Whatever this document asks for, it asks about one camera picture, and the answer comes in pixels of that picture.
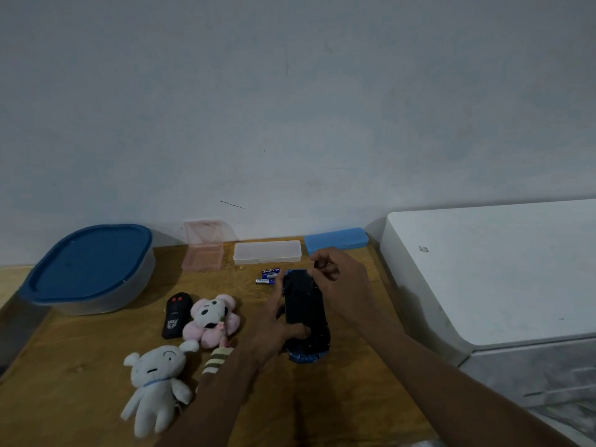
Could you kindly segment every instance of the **plush toy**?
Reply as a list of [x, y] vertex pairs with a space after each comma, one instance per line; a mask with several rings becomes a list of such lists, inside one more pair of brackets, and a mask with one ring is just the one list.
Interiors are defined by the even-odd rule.
[[176, 379], [186, 364], [186, 352], [197, 352], [198, 342], [189, 340], [179, 347], [164, 345], [139, 356], [130, 353], [124, 365], [132, 367], [130, 381], [137, 388], [120, 414], [124, 420], [137, 412], [135, 436], [145, 437], [152, 428], [160, 433], [172, 419], [176, 400], [189, 404], [192, 391]]
[[240, 317], [232, 313], [235, 307], [236, 301], [230, 295], [198, 300], [190, 309], [193, 320], [184, 326], [184, 340], [200, 341], [203, 348], [216, 347], [240, 326]]

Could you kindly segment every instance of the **blue lid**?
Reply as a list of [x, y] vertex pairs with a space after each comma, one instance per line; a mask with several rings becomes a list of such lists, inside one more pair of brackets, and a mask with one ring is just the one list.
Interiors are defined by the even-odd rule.
[[137, 224], [105, 224], [71, 233], [31, 270], [19, 296], [46, 305], [100, 297], [137, 272], [152, 238], [149, 229]]
[[304, 237], [304, 244], [308, 255], [329, 247], [337, 249], [364, 248], [368, 244], [368, 235], [362, 228], [345, 229], [327, 233], [317, 233]]

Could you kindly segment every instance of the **white wall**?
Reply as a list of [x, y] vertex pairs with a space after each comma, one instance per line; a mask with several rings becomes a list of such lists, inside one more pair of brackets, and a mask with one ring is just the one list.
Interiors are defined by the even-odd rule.
[[0, 264], [97, 223], [377, 234], [596, 195], [595, 0], [0, 6]]

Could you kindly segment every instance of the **plush toy face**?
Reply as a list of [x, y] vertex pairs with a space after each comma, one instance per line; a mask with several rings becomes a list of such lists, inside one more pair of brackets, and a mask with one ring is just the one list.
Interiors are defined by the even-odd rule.
[[225, 320], [228, 308], [224, 300], [207, 300], [194, 313], [194, 322], [203, 328], [214, 328], [219, 322]]
[[140, 357], [138, 353], [130, 354], [124, 364], [132, 366], [132, 385], [141, 387], [154, 380], [177, 377], [186, 364], [185, 351], [198, 351], [198, 343], [191, 340], [180, 347], [163, 345]]

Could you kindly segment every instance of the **white plastic drawer unit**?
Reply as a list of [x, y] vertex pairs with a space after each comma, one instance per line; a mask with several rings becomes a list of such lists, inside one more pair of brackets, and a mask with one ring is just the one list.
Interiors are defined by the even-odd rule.
[[413, 336], [524, 406], [596, 391], [596, 200], [391, 213]]

